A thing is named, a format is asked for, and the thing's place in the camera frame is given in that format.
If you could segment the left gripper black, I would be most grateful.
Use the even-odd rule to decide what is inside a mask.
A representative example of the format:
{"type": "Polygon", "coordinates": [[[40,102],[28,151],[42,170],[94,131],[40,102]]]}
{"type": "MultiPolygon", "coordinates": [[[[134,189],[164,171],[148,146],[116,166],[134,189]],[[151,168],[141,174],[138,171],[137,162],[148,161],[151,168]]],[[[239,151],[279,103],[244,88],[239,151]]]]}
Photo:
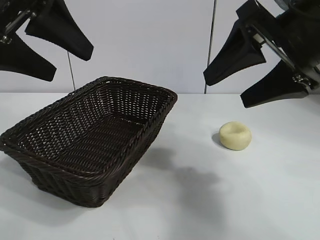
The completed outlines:
{"type": "Polygon", "coordinates": [[[0,69],[51,82],[57,68],[32,50],[16,31],[51,42],[88,61],[94,46],[73,19],[63,0],[0,1],[0,69]]]}

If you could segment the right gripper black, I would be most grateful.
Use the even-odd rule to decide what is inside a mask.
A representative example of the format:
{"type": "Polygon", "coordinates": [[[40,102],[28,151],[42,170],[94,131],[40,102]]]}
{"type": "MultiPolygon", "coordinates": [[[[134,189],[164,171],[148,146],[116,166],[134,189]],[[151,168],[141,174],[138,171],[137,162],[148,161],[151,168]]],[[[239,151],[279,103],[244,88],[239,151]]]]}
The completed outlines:
{"type": "Polygon", "coordinates": [[[262,37],[280,57],[278,64],[240,98],[245,108],[269,102],[302,99],[307,89],[320,87],[320,2],[288,0],[287,10],[273,16],[257,0],[248,0],[237,10],[231,32],[214,60],[204,70],[206,85],[213,86],[266,59],[249,28],[262,37]]]}

